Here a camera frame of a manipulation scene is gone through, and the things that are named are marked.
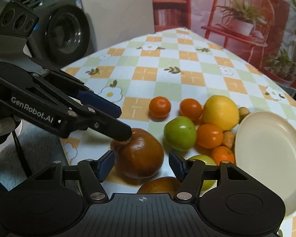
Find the washing machine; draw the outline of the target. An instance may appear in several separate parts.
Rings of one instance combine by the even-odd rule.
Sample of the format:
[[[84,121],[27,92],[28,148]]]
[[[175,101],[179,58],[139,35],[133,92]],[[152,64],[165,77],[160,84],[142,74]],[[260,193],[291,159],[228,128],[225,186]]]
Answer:
[[[19,0],[39,21],[26,43],[30,55],[64,67],[95,51],[94,30],[82,0]]]

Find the brown walnut upper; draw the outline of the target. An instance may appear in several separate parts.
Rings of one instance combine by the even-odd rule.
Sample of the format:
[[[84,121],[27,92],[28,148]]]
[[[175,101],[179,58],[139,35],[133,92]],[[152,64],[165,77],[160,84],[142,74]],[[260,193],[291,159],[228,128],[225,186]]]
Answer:
[[[238,113],[239,113],[240,122],[241,122],[246,116],[250,114],[250,111],[246,107],[240,107],[238,109]]]

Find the orange tangerine near plate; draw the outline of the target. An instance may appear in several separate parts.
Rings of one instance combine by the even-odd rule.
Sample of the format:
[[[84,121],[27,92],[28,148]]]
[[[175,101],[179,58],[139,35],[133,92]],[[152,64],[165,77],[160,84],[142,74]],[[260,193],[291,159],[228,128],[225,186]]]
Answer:
[[[234,153],[225,146],[219,146],[214,148],[211,151],[210,157],[214,160],[216,165],[220,165],[221,161],[229,161],[231,163],[235,163],[235,155]]]

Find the yellow lemon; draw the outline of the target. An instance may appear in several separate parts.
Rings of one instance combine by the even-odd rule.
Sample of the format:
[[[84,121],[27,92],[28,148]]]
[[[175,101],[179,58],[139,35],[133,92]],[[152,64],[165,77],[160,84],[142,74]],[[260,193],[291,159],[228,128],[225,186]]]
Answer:
[[[172,198],[181,183],[175,177],[161,177],[144,183],[137,194],[162,194],[168,193]]]

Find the brown walnut lower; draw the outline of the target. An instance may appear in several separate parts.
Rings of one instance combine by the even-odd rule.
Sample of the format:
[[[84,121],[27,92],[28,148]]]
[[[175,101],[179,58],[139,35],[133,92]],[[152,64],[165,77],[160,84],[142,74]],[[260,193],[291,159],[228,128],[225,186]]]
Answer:
[[[223,132],[223,142],[222,145],[231,149],[235,142],[235,134],[230,131]]]

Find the dark red apple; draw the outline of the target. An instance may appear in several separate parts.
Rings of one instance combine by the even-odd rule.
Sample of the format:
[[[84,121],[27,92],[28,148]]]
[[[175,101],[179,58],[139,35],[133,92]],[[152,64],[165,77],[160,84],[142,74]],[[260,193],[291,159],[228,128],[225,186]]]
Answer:
[[[111,141],[115,167],[126,177],[145,179],[154,176],[164,162],[164,150],[159,141],[140,128],[132,129],[127,141]]]

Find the orange tangerine upper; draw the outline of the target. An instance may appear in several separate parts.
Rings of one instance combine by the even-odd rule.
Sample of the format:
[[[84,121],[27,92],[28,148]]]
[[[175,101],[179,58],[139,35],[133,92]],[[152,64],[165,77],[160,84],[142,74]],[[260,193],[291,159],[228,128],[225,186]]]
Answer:
[[[189,118],[191,121],[198,120],[202,113],[203,108],[195,99],[184,99],[180,103],[180,115]]]

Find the orange tangerine far left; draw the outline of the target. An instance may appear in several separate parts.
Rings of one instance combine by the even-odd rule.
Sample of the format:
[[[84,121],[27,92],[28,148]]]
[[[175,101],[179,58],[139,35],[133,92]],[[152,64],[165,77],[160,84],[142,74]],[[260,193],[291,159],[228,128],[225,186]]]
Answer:
[[[149,114],[153,118],[166,118],[171,111],[171,103],[162,96],[151,99],[149,103]]]

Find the beige round plate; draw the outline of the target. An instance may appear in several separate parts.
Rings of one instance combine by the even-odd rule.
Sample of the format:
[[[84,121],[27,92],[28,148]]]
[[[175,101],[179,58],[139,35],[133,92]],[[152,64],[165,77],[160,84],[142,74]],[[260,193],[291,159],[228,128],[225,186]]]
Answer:
[[[237,129],[235,159],[283,199],[286,216],[296,211],[296,130],[287,120],[268,111],[246,116]]]

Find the orange tangerine middle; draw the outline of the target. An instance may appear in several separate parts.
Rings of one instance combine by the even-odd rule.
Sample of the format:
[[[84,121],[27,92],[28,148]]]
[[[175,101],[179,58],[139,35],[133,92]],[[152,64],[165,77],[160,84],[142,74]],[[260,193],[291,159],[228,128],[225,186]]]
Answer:
[[[223,131],[216,125],[203,124],[196,130],[196,143],[206,149],[213,149],[223,142]]]

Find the brown walnut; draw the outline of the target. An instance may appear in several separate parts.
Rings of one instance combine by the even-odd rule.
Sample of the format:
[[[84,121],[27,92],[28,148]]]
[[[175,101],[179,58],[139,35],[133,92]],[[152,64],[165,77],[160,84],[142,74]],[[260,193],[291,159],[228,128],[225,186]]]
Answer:
[[[240,107],[238,109],[238,113],[239,113],[240,122],[241,122],[246,116],[250,114],[250,111],[246,107]]]
[[[235,134],[230,131],[223,132],[223,142],[222,145],[231,149],[235,142]]]

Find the pink printed backdrop cloth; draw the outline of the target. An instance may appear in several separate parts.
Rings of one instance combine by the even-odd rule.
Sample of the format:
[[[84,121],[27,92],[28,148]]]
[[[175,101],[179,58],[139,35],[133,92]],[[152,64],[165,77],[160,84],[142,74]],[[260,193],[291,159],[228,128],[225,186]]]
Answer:
[[[185,27],[296,90],[296,0],[152,0],[155,30]]]

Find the small green apple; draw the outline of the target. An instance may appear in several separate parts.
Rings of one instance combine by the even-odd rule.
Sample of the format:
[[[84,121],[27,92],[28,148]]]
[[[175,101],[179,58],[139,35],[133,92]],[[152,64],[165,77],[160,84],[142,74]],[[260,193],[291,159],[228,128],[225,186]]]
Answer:
[[[190,161],[200,160],[200,161],[203,161],[206,165],[216,166],[215,161],[207,155],[195,155],[195,156],[190,157],[189,160]],[[206,192],[214,186],[214,184],[216,183],[216,180],[212,180],[213,177],[211,176],[211,174],[208,171],[205,171],[203,176],[205,176],[206,179],[203,181],[203,185],[201,187],[201,192]]]

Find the large yellow orange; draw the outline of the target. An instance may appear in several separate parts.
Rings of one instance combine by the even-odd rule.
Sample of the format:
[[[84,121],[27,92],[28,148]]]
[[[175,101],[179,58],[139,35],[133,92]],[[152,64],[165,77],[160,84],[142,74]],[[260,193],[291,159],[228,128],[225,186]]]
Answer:
[[[224,131],[232,130],[240,121],[237,105],[228,97],[211,96],[204,104],[203,122],[213,124]]]

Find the checkered floral tablecloth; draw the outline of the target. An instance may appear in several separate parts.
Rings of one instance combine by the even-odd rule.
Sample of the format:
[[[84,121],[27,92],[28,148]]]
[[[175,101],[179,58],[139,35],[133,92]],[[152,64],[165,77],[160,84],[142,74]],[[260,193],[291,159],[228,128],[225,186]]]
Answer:
[[[223,95],[251,112],[271,111],[296,130],[296,101],[255,67],[196,33],[175,28],[97,51],[65,67],[96,94],[119,105],[121,120],[162,140],[166,121],[148,115],[151,99],[167,98],[169,119],[183,99],[204,104]]]

